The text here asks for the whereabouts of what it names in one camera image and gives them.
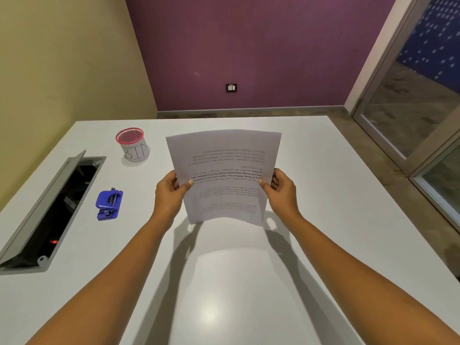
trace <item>white table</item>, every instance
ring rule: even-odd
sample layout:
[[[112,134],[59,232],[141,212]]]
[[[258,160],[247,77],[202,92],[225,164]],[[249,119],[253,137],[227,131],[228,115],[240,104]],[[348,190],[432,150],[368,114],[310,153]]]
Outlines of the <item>white table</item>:
[[[117,131],[132,126],[145,131],[152,149],[138,167],[123,165],[115,142]],[[24,344],[149,218],[155,185],[172,169],[165,137],[216,129],[282,132],[276,165],[295,181],[302,214],[460,333],[460,284],[327,117],[85,121],[0,213],[2,247],[67,157],[84,149],[107,156],[48,271],[0,276],[3,345]],[[96,198],[111,187],[124,191],[121,212],[98,222]],[[121,343],[356,344],[298,243],[270,212],[266,230],[226,218],[190,226],[183,207]]]

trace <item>paper sheet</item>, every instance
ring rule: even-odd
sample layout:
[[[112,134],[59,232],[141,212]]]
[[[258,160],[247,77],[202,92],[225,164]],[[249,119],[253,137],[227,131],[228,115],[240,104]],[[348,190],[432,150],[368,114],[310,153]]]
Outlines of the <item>paper sheet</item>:
[[[167,137],[179,185],[194,180],[184,197],[191,224],[228,217],[263,226],[281,133],[207,131]]]

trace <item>pink rim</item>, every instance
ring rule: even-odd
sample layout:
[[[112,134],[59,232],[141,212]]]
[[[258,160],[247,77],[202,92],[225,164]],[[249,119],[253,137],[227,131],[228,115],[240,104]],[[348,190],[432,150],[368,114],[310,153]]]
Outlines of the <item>pink rim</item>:
[[[138,139],[136,139],[134,142],[129,142],[129,143],[120,142],[120,141],[118,140],[118,136],[119,136],[120,134],[126,132],[126,131],[129,131],[129,130],[136,130],[136,131],[139,131],[139,132],[141,132],[141,136],[140,136]],[[142,138],[144,138],[144,132],[143,132],[143,130],[141,130],[141,129],[138,128],[138,127],[125,128],[125,129],[119,131],[119,132],[116,134],[116,136],[115,136],[116,142],[117,142],[117,143],[120,143],[120,144],[123,144],[123,145],[135,144],[135,143],[137,143],[137,142],[140,142],[140,141],[142,140]]]

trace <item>blue hole punch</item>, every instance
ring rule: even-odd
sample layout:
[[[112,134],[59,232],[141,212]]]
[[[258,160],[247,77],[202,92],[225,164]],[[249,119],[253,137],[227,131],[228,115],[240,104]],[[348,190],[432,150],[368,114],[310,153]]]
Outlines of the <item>blue hole punch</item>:
[[[102,191],[96,201],[96,207],[99,208],[98,220],[118,217],[122,197],[123,191],[115,190],[115,188],[110,191]]]

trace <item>switch plate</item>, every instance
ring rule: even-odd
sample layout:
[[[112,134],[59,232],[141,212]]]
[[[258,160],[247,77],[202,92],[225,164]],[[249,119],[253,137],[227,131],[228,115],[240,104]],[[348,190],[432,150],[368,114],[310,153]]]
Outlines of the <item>switch plate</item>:
[[[237,84],[226,84],[225,85],[225,90],[227,93],[236,93],[237,89],[238,89]]]

